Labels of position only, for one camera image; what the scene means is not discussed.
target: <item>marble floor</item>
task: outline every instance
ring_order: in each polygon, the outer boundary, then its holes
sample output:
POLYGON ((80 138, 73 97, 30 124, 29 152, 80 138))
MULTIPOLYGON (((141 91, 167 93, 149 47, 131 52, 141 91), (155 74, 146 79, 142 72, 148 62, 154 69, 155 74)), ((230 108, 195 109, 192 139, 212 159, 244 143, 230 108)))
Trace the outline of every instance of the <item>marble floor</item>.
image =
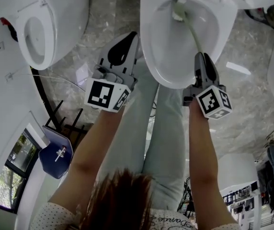
MULTIPOLYGON (((91 72, 101 48, 114 37, 139 31, 140 0, 91 0, 90 18, 83 38, 57 64, 41 71, 43 76, 65 77, 76 82, 76 71, 86 66, 91 72)), ((220 121, 210 121, 218 157, 226 153, 252 153, 258 167, 267 160, 266 136, 274 130, 274 97, 267 82, 267 70, 274 46, 274 30, 253 21, 239 11, 228 42, 216 63, 220 81, 226 85, 234 113, 220 121), (232 62, 247 68, 245 75, 226 68, 232 62)), ((79 109, 84 112, 78 125, 93 123, 98 111, 85 106, 84 93, 63 81, 42 79, 50 102, 64 103, 60 115, 72 123, 79 109)), ((183 124, 188 134, 188 109, 183 109, 183 124)), ((149 125, 149 133, 154 122, 149 125)))

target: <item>white wall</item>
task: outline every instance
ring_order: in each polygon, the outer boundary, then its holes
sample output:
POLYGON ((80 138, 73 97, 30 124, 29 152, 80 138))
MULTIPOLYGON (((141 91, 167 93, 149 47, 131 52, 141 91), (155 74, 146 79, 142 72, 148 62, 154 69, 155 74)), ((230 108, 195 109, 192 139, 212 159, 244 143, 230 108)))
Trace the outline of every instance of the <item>white wall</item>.
POLYGON ((252 154, 226 154, 219 159, 218 165, 218 186, 222 196, 258 181, 252 154))
POLYGON ((60 183, 60 180, 57 180, 50 175, 46 175, 46 178, 45 178, 45 180, 41 186, 40 192, 38 194, 35 206, 33 208, 30 222, 33 221, 33 219, 36 216, 40 207, 43 204, 45 204, 51 198, 51 196, 54 194, 54 192, 56 191, 56 189, 59 186, 59 183, 60 183))
MULTIPOLYGON (((30 74, 30 68, 24 61, 18 44, 11 38, 7 26, 0 22, 0 42, 4 42, 5 50, 0 52, 0 173, 5 161, 17 141, 21 132, 28 127, 39 145, 45 147, 46 139, 41 130, 47 119, 48 114, 44 104, 37 91, 32 76, 21 74, 30 74), (16 72, 13 80, 7 82, 5 76, 16 72)), ((38 196, 40 186, 45 178, 41 164, 37 163, 32 171, 29 183, 26 186, 25 193, 19 207, 28 203, 28 207, 34 207, 36 197, 38 196)), ((28 225, 28 222, 22 222, 21 226, 28 225)))
POLYGON ((13 230, 17 215, 0 209, 0 230, 13 230))

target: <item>brown hair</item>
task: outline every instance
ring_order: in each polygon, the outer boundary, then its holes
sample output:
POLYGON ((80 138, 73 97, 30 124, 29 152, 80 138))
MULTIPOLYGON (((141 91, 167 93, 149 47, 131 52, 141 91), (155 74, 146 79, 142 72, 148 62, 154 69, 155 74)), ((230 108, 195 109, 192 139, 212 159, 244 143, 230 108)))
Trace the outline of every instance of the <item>brown hair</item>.
POLYGON ((107 176, 91 196, 81 230, 149 230, 151 178, 128 170, 107 176))

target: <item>window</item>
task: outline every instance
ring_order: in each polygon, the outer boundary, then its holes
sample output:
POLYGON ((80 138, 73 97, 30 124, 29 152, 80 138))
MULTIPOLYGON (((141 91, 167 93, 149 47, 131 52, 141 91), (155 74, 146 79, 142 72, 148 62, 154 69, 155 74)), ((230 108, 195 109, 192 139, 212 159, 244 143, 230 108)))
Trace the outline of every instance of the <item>window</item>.
POLYGON ((0 209, 17 213, 40 147, 27 130, 20 135, 0 174, 0 209))

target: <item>hand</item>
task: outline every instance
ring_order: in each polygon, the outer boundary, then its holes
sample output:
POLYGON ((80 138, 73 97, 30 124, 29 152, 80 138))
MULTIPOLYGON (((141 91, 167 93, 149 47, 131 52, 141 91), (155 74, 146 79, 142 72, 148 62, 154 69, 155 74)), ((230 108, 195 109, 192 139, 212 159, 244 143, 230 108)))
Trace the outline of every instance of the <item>hand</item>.
POLYGON ((203 112, 201 110, 199 102, 197 101, 196 98, 194 98, 194 100, 189 105, 189 109, 190 109, 190 115, 196 116, 198 118, 204 118, 204 119, 206 119, 204 117, 204 115, 203 115, 203 112))

